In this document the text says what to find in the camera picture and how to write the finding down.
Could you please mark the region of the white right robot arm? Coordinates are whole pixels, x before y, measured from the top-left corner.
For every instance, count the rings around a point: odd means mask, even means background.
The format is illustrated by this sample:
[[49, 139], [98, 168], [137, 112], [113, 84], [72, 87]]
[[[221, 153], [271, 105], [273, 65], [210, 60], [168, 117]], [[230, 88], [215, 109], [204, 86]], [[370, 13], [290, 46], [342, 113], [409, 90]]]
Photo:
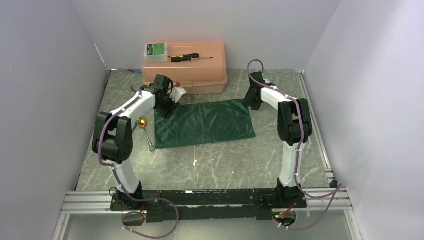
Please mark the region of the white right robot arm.
[[267, 83], [260, 71], [250, 73], [250, 87], [244, 102], [258, 110], [263, 103], [277, 111], [277, 133], [283, 142], [282, 168], [277, 181], [276, 203], [289, 207], [296, 198], [302, 198], [300, 165], [303, 150], [313, 133], [309, 102], [294, 98], [272, 83]]

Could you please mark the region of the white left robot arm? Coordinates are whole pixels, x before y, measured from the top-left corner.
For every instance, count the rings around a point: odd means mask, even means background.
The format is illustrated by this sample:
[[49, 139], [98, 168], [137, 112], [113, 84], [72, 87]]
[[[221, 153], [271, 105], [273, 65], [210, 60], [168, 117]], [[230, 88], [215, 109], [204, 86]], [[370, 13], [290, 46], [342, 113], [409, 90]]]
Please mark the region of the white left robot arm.
[[117, 195], [131, 210], [144, 203], [142, 183], [136, 177], [130, 156], [134, 148], [133, 133], [140, 118], [154, 110], [169, 119], [180, 106], [187, 91], [164, 75], [157, 75], [149, 85], [133, 85], [134, 96], [111, 112], [97, 114], [92, 138], [92, 151], [101, 166], [110, 168]]

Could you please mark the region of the green cloth napkin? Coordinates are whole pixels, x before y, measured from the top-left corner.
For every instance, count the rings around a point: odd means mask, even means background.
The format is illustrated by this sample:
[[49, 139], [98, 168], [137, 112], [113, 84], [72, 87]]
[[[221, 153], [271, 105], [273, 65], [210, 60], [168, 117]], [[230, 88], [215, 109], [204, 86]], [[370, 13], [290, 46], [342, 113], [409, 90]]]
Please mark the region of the green cloth napkin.
[[248, 106], [242, 99], [181, 105], [171, 117], [154, 116], [158, 149], [255, 138]]

